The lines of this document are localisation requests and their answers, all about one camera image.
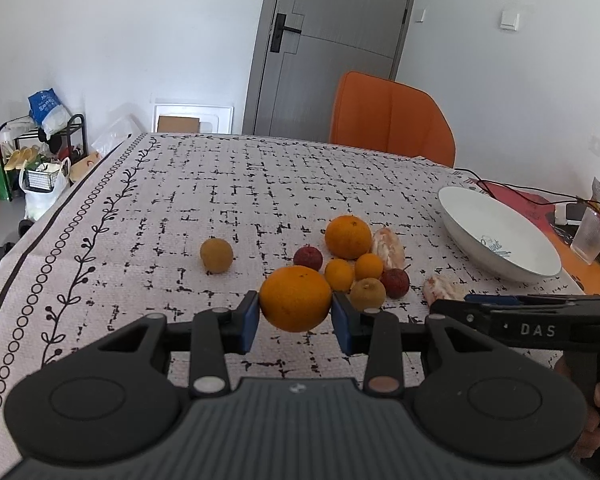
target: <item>yellow slipper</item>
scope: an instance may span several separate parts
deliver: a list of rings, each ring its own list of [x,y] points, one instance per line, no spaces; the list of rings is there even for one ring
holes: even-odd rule
[[[38,156],[39,151],[40,151],[40,146],[32,146],[31,147],[31,156],[27,159],[27,164],[36,160],[36,157]]]
[[[16,163],[16,170],[22,170],[26,165],[27,161],[31,159],[31,148],[28,146],[20,152],[20,158]]]
[[[20,162],[20,150],[16,150],[11,153],[9,157],[9,161],[4,165],[4,171],[11,171],[16,169],[16,164]]]

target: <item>white bowl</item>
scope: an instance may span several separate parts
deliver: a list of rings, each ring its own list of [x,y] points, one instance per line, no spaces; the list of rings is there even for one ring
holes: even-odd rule
[[[475,264],[506,280],[537,283],[560,273],[560,256],[542,231],[490,196],[443,187],[438,192],[446,230]]]

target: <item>black cable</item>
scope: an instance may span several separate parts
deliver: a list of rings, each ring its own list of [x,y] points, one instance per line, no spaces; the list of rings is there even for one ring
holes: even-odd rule
[[[600,202],[598,200],[588,200],[588,199],[585,199],[585,198],[581,198],[579,196],[569,195],[569,194],[565,194],[565,193],[558,193],[558,192],[555,192],[555,191],[549,191],[548,189],[542,189],[541,187],[516,186],[515,184],[507,184],[505,182],[498,182],[498,181],[495,181],[495,180],[485,180],[483,178],[480,178],[480,176],[478,176],[478,174],[475,173],[475,171],[468,170],[467,168],[454,168],[454,169],[456,171],[465,171],[467,173],[471,173],[477,179],[476,184],[481,189],[483,189],[484,191],[486,191],[489,194],[489,196],[491,196],[491,198],[494,198],[494,199],[496,199],[495,195],[491,192],[491,189],[489,189],[489,186],[487,186],[486,184],[495,184],[496,186],[506,187],[507,189],[513,191],[516,195],[521,196],[522,198],[524,198],[528,202],[531,202],[532,204],[535,204],[535,205],[556,205],[556,204],[584,203],[587,206],[589,206],[590,208],[592,208],[595,212],[600,213],[599,208],[597,208],[597,207],[594,206],[594,204],[600,206]],[[557,200],[555,202],[536,202],[535,200],[532,200],[531,198],[529,198],[528,196],[524,195],[523,193],[520,193],[517,189],[514,189],[514,188],[528,189],[528,190],[532,190],[532,191],[539,191],[539,192],[542,192],[542,193],[548,193],[548,194],[552,194],[552,195],[555,195],[555,196],[563,196],[563,197],[570,198],[571,200]]]

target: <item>table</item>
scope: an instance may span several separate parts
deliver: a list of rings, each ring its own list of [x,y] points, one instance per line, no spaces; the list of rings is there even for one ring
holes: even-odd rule
[[[454,276],[477,294],[577,293],[562,275],[514,285],[477,269],[440,221],[439,188],[464,176],[419,159],[329,144],[258,137],[141,134],[109,154],[37,222],[0,265],[0,476],[18,453],[2,420],[9,389],[24,375],[149,312],[170,321],[209,307],[236,307],[264,276],[312,244],[346,213],[373,230],[390,226],[408,255],[411,290],[385,308],[422,322],[424,279]],[[207,275],[198,256],[208,237],[234,247],[224,275]],[[242,376],[362,378],[366,357],[341,354],[331,323],[289,334],[261,318],[253,351],[228,356]],[[554,352],[535,357],[545,364]],[[423,378],[404,355],[407,384]],[[174,354],[170,378],[186,384]]]
[[[571,251],[570,245],[567,245],[565,240],[556,234],[552,225],[555,219],[555,206],[553,204],[549,204],[548,200],[537,194],[520,190],[513,191],[497,184],[486,184],[486,186],[489,187],[496,199],[525,216],[544,233],[560,254],[562,268],[569,273],[585,294],[600,295],[600,263],[596,260],[587,265]],[[522,196],[543,203],[543,205],[525,200]]]

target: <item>white plastic bag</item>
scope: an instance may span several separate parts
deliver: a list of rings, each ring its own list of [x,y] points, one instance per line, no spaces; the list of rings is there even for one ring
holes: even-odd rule
[[[56,183],[54,188],[48,193],[40,191],[32,191],[26,189],[24,186],[24,172],[20,170],[20,189],[25,193],[25,211],[24,218],[36,222],[44,213],[46,213],[51,206],[58,200],[58,197],[62,195],[62,192],[69,186],[69,170],[71,169],[71,161],[68,158],[62,161],[62,166],[56,177]]]
[[[64,129],[70,119],[71,115],[69,115],[69,112],[66,111],[66,108],[62,105],[51,110],[41,124],[42,129],[45,131],[46,138],[49,139],[53,134]]]
[[[91,147],[100,155],[107,156],[129,136],[139,134],[140,128],[130,116],[118,119],[107,130],[91,143]]]

